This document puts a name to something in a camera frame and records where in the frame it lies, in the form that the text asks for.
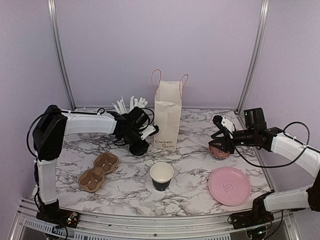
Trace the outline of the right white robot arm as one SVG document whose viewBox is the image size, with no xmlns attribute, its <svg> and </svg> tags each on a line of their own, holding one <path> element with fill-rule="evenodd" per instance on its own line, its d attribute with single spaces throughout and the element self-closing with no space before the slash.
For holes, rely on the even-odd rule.
<svg viewBox="0 0 320 240">
<path fill-rule="evenodd" d="M 231 154 L 238 153 L 238 147 L 256 147 L 279 155 L 288 160 L 286 164 L 275 165 L 284 168 L 297 164 L 313 178 L 311 186 L 287 191 L 271 191 L 255 198 L 248 211 L 230 215 L 234 229 L 262 225 L 274 220 L 274 211 L 311 209 L 320 210 L 320 151 L 289 135 L 285 129 L 267 127 L 261 108 L 244 112 L 245 129 L 236 130 L 234 123 L 221 115 L 213 117 L 213 124 L 218 131 L 211 135 L 208 148 L 211 155 L 223 160 Z"/>
</svg>

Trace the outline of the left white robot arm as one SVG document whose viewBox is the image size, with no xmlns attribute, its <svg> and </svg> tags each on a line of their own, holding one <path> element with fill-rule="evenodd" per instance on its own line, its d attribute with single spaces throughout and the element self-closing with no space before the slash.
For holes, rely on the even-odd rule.
<svg viewBox="0 0 320 240">
<path fill-rule="evenodd" d="M 30 125 L 27 137 L 33 145 L 27 149 L 35 157 L 34 179 L 37 192 L 34 201 L 37 219 L 74 226 L 79 219 L 76 211 L 59 206 L 56 193 L 56 164 L 61 155 L 64 137 L 75 134 L 113 135 L 121 145 L 129 146 L 134 156 L 144 155 L 149 148 L 146 137 L 159 132 L 146 108 L 134 107 L 130 112 L 119 114 L 99 108 L 97 112 L 62 110 L 50 105 Z"/>
</svg>

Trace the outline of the brown cardboard cup carrier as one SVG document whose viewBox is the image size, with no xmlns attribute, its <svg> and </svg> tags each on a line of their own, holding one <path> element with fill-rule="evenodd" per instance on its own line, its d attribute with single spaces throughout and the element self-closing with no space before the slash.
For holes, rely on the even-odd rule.
<svg viewBox="0 0 320 240">
<path fill-rule="evenodd" d="M 86 170 L 78 179 L 81 189 L 96 192 L 105 181 L 105 175 L 113 173 L 119 165 L 119 158 L 109 152 L 101 153 L 93 162 L 93 167 Z"/>
</svg>

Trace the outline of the black paper coffee cup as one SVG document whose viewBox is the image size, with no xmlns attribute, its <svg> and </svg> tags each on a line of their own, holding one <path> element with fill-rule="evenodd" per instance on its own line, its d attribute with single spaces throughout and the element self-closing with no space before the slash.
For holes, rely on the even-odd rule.
<svg viewBox="0 0 320 240">
<path fill-rule="evenodd" d="M 157 191 L 165 191 L 173 178 L 174 168 L 166 162 L 155 163 L 149 171 L 152 184 Z"/>
</svg>

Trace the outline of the white paper gift bag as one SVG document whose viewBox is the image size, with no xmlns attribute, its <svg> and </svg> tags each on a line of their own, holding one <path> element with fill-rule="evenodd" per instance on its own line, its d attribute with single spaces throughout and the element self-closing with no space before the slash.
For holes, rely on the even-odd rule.
<svg viewBox="0 0 320 240">
<path fill-rule="evenodd" d="M 151 84 L 155 93 L 154 123 L 159 127 L 153 138 L 153 147 L 156 149 L 174 151 L 177 148 L 182 97 L 188 80 L 188 74 L 184 74 L 179 81 L 165 81 L 162 80 L 160 69 L 151 73 Z"/>
</svg>

